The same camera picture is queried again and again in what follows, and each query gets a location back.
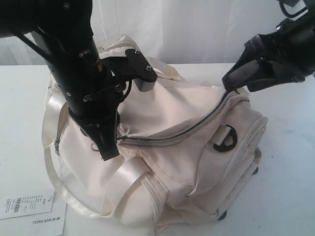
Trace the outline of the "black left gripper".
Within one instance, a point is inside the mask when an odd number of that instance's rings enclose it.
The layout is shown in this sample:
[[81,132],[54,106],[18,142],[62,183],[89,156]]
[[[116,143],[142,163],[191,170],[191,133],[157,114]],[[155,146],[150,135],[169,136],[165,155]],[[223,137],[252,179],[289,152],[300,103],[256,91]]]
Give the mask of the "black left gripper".
[[117,109],[123,93],[116,88],[119,82],[113,78],[113,71],[126,57],[122,49],[87,51],[85,55],[62,49],[49,51],[52,61],[48,63],[51,77],[46,105],[51,106],[51,97],[60,94],[79,121],[81,132],[107,161],[120,154],[116,144]]

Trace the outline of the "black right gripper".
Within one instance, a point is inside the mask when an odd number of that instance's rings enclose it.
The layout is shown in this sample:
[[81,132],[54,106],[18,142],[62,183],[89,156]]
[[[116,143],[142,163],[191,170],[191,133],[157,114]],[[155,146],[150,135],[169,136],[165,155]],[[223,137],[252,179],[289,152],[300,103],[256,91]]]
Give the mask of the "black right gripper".
[[255,92],[277,85],[301,83],[315,72],[315,33],[258,34],[245,43],[238,61],[223,76],[225,90],[247,86]]

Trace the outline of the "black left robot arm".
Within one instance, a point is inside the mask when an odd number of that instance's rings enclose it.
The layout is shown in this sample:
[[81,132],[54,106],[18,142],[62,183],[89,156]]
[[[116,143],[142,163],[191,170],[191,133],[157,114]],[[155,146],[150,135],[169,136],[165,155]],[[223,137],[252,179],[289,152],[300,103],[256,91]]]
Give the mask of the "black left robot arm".
[[69,115],[109,160],[119,155],[117,110],[126,85],[117,66],[99,58],[92,8],[90,0],[3,0],[0,35],[21,39],[45,59]]

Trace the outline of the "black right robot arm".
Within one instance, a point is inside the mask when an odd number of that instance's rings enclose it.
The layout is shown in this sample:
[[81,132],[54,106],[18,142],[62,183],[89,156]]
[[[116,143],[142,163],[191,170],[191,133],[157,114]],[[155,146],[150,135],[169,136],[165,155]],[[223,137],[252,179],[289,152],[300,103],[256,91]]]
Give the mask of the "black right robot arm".
[[315,2],[289,14],[279,2],[286,18],[269,34],[257,34],[244,46],[234,66],[223,76],[227,91],[247,87],[255,92],[277,85],[301,83],[315,72]]

